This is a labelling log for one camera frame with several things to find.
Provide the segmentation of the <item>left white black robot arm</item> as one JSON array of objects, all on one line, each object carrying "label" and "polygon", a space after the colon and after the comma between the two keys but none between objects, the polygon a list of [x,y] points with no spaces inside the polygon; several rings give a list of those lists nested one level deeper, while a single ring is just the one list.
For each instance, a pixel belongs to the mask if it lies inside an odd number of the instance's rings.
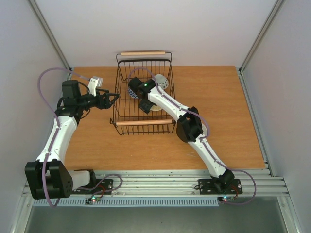
[{"label": "left white black robot arm", "polygon": [[101,89],[101,84],[101,78],[92,78],[86,85],[86,94],[81,94],[82,82],[69,80],[62,83],[63,96],[54,111],[54,124],[47,143],[36,160],[25,166],[29,189],[35,200],[68,198],[77,189],[86,193],[97,190],[99,182],[92,169],[69,172],[64,161],[71,137],[84,112],[93,107],[109,109],[119,98],[119,94]]}]

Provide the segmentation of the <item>red patterned bowl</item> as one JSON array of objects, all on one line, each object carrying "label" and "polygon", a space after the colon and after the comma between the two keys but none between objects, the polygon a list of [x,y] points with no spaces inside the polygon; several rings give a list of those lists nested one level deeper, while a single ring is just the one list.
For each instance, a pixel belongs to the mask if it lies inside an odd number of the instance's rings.
[{"label": "red patterned bowl", "polygon": [[136,93],[130,87],[128,88],[128,95],[132,99],[135,99],[135,100],[139,99],[139,97],[136,95]]}]

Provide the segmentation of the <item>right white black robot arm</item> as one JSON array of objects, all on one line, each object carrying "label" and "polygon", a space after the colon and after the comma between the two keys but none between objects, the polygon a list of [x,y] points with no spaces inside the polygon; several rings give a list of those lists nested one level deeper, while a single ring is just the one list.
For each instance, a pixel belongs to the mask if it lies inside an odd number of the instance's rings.
[{"label": "right white black robot arm", "polygon": [[150,111],[151,106],[157,105],[174,119],[177,123],[178,138],[193,147],[199,154],[209,170],[217,193],[224,193],[231,188],[234,174],[208,143],[206,122],[199,115],[197,108],[189,108],[176,101],[157,84],[155,78],[143,82],[134,77],[129,80],[128,87],[139,97],[138,106],[145,113]]}]

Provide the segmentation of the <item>white bowl with brown diamonds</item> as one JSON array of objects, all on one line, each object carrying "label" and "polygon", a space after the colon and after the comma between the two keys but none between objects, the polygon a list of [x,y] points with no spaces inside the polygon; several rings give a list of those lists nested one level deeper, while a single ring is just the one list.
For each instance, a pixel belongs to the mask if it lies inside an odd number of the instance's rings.
[{"label": "white bowl with brown diamonds", "polygon": [[162,74],[156,74],[156,75],[155,75],[155,80],[156,80],[157,84],[158,84],[163,90],[165,90],[165,89],[168,87],[168,85],[169,85],[168,79],[167,79],[164,75],[162,75]]}]

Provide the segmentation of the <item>teal yellow sun bowl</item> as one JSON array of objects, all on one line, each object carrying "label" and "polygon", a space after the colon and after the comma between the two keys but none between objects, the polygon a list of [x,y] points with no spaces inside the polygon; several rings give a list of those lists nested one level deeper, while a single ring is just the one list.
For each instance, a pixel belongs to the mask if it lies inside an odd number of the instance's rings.
[{"label": "teal yellow sun bowl", "polygon": [[158,105],[152,105],[152,107],[150,108],[150,111],[161,111],[162,108]]}]

